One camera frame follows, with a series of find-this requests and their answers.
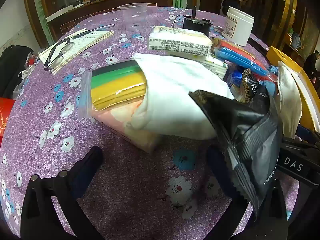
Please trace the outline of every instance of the notepad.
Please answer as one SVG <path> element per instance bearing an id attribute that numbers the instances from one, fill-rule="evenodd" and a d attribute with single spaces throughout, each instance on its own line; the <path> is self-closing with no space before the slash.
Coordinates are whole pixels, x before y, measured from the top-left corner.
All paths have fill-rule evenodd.
<path id="1" fill-rule="evenodd" d="M 79 30 L 78 32 L 75 32 L 69 36 L 67 36 L 66 38 L 70 38 L 70 41 L 74 43 L 73 47 L 66 52 L 65 54 L 63 54 L 63 61 L 56 66 L 55 68 L 53 68 L 51 70 L 51 73 L 53 75 L 55 75 L 64 65 L 66 65 L 68 62 L 70 62 L 71 60 L 73 60 L 76 56 L 78 56 L 80 53 L 82 53 L 83 51 L 85 51 L 86 49 L 88 49 L 89 47 L 93 46 L 94 44 L 97 44 L 98 42 L 112 36 L 114 34 L 114 31 L 94 31 L 92 33 L 88 33 L 80 38 L 77 39 L 72 39 L 72 37 L 74 35 L 80 34 L 82 32 L 87 31 L 86 29 L 82 29 Z M 51 57 L 51 61 L 54 60 L 60 53 L 60 51 L 62 50 L 63 46 L 66 44 L 67 42 L 63 42 L 62 44 L 59 44 L 52 57 Z M 41 59 L 41 61 L 43 63 L 46 62 L 47 58 L 49 57 L 50 51 L 51 49 L 56 45 L 57 43 L 53 44 L 52 46 L 50 46 L 49 48 L 47 48 L 45 51 L 41 52 L 39 54 L 39 58 Z"/>

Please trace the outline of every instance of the blue package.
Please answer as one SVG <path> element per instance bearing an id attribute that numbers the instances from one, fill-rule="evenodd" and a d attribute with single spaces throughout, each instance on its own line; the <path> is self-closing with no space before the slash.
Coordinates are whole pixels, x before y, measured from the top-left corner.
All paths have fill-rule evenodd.
<path id="1" fill-rule="evenodd" d="M 214 48 L 214 53 L 217 57 L 222 58 L 224 60 L 228 60 L 232 63 L 235 63 L 241 67 L 249 68 L 252 72 L 272 79 L 270 72 L 266 69 L 261 68 L 256 63 L 247 59 L 246 57 L 236 53 L 235 51 L 228 49 L 226 47 Z"/>
<path id="2" fill-rule="evenodd" d="M 276 66 L 270 66 L 269 67 L 269 71 L 272 72 L 275 75 L 278 75 L 279 68 L 276 67 Z"/>
<path id="3" fill-rule="evenodd" d="M 242 73 L 238 70 L 234 70 L 228 76 L 226 83 L 228 84 L 228 87 L 231 87 L 232 84 L 237 87 L 240 87 L 241 80 L 242 80 Z"/>
<path id="4" fill-rule="evenodd" d="M 269 92 L 270 96 L 274 96 L 276 93 L 276 84 L 269 80 L 260 80 L 259 84 L 265 86 Z"/>

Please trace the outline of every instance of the cable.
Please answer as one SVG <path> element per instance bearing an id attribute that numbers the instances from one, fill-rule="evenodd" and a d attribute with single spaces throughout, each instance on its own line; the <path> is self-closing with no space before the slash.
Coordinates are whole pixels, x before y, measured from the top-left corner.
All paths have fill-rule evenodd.
<path id="1" fill-rule="evenodd" d="M 174 21 L 173 21 L 173 24 L 171 25 L 171 28 L 173 28 L 174 23 L 176 22 L 176 19 L 177 19 L 179 16 L 183 16 L 184 18 L 186 18 L 186 16 L 185 16 L 185 15 L 183 15 L 183 14 L 179 14 L 177 17 L 175 17 L 175 19 L 174 19 Z"/>

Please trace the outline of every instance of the red package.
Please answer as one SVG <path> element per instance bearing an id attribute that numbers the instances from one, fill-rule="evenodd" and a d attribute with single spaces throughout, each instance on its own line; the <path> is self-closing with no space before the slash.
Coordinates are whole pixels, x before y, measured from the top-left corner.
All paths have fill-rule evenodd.
<path id="1" fill-rule="evenodd" d="M 7 125 L 7 121 L 9 119 L 9 115 L 14 105 L 14 102 L 15 100 L 13 99 L 0 98 L 0 146 L 2 142 L 4 129 Z"/>

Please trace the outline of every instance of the white towel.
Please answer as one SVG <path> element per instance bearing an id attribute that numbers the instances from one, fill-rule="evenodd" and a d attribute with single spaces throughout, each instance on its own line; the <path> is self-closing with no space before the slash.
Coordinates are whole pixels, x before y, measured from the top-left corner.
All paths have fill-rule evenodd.
<path id="1" fill-rule="evenodd" d="M 294 139 L 302 116 L 299 89 L 287 65 L 279 61 L 279 94 L 275 96 L 276 106 L 283 123 L 283 135 Z"/>
<path id="2" fill-rule="evenodd" d="M 132 115 L 136 130 L 205 140 L 215 130 L 188 93 L 198 89 L 230 99 L 228 85 L 200 63 L 179 57 L 134 54 L 147 79 L 147 91 Z"/>

